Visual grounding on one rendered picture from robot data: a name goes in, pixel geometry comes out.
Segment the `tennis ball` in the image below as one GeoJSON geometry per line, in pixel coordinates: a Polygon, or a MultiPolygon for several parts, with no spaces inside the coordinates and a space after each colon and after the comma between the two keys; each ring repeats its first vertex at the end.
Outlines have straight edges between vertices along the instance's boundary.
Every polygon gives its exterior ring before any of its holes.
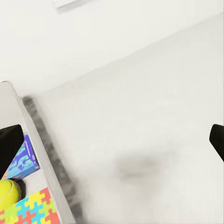
{"type": "Polygon", "coordinates": [[[21,201],[21,188],[12,180],[0,180],[0,211],[21,201]]]}

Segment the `toy box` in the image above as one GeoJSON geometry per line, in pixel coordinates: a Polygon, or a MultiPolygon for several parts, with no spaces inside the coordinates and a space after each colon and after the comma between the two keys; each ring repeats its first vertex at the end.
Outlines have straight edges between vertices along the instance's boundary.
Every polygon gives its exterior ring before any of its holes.
{"type": "Polygon", "coordinates": [[[48,187],[60,223],[76,224],[33,119],[12,83],[0,82],[0,129],[17,124],[28,133],[40,165],[40,169],[17,181],[21,200],[48,187]]]}

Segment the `jigsaw puzzle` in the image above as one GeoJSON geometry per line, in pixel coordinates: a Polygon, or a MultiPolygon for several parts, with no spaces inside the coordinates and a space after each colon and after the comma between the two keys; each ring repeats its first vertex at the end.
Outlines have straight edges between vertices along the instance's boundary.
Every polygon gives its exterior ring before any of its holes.
{"type": "Polygon", "coordinates": [[[61,224],[48,187],[0,211],[0,224],[61,224]]]}

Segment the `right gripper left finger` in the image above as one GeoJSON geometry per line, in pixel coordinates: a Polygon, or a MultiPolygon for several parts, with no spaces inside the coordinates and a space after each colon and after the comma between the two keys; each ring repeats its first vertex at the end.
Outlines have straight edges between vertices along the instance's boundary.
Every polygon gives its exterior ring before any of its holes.
{"type": "Polygon", "coordinates": [[[17,124],[0,129],[0,180],[24,143],[24,133],[17,124]]]}

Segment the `board game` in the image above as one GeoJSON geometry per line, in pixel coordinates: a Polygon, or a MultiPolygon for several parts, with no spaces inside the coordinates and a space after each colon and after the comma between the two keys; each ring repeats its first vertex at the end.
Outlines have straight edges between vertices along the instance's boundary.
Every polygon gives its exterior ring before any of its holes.
{"type": "Polygon", "coordinates": [[[12,160],[1,180],[9,179],[15,183],[23,177],[40,169],[28,133],[24,133],[24,143],[12,160]]]}

